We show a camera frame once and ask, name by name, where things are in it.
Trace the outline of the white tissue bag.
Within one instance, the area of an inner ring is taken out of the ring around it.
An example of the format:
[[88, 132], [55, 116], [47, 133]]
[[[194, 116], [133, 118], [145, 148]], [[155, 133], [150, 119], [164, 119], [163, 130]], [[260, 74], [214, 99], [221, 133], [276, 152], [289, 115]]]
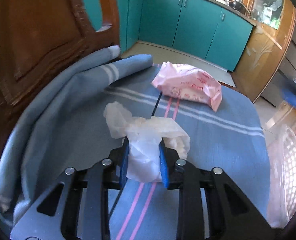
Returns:
[[190, 137], [172, 118], [132, 116], [117, 101], [107, 104], [104, 117], [112, 138], [129, 140], [127, 178], [141, 183], [161, 182], [159, 144], [162, 141], [176, 150], [181, 159], [187, 159]]

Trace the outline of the pink printed plastic bag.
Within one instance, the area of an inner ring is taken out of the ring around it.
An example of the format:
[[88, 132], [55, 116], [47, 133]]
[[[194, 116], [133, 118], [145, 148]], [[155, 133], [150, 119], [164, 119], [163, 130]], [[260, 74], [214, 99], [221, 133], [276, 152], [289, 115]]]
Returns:
[[151, 84], [164, 95], [206, 104], [214, 112], [222, 101], [222, 85], [208, 72], [189, 64], [163, 62]]

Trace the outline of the teal kitchen cabinets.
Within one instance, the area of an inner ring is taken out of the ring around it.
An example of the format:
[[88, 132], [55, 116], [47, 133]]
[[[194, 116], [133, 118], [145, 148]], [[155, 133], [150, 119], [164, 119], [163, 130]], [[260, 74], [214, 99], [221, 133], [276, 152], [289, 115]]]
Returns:
[[120, 47], [138, 41], [179, 50], [233, 72], [253, 24], [209, 0], [117, 0]]

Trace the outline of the grey refrigerator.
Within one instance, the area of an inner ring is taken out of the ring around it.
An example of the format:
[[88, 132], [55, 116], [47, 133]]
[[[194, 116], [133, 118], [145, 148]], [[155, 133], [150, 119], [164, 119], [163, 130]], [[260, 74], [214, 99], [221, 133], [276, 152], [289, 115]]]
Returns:
[[296, 78], [296, 23], [286, 55], [276, 74], [261, 94], [262, 98], [275, 107], [283, 101], [281, 88], [285, 77]]

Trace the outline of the blue striped seat cloth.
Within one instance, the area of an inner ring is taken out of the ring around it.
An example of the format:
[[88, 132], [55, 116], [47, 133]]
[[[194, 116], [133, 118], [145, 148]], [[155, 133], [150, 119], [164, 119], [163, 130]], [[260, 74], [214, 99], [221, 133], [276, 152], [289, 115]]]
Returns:
[[173, 118], [190, 136], [188, 160], [221, 167], [267, 214], [270, 164], [254, 105], [222, 88], [217, 111], [197, 102], [170, 99], [151, 85], [158, 73], [151, 55], [113, 61], [105, 48], [71, 65], [25, 109], [0, 161], [0, 228], [8, 235], [32, 202], [67, 168], [90, 168], [121, 145], [111, 137], [104, 109], [121, 103], [133, 116]]

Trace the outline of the white bowl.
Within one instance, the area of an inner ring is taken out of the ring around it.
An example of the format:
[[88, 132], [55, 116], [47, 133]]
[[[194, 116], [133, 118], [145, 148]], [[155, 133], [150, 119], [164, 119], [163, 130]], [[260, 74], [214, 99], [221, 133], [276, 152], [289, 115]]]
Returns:
[[224, 0], [215, 0], [215, 1], [217, 1], [217, 2], [219, 2], [219, 3], [222, 3], [222, 4], [224, 4], [224, 5], [228, 5], [228, 4], [229, 4], [228, 2], [226, 2], [226, 1], [224, 1]]

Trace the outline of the brown wooden chair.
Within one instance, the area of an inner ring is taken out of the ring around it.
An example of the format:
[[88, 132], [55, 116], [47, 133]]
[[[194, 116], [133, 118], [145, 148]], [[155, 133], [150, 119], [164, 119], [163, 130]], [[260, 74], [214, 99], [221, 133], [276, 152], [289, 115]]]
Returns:
[[0, 0], [0, 157], [19, 116], [61, 71], [119, 44], [117, 0], [99, 0], [94, 29], [82, 0]]

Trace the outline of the wooden glass door frame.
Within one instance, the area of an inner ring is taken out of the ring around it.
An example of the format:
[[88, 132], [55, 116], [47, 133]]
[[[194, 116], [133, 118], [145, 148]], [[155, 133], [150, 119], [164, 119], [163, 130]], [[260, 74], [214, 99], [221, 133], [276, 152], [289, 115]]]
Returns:
[[296, 9], [284, 0], [278, 29], [255, 22], [245, 50], [231, 76], [237, 89], [255, 102], [276, 74], [290, 46]]

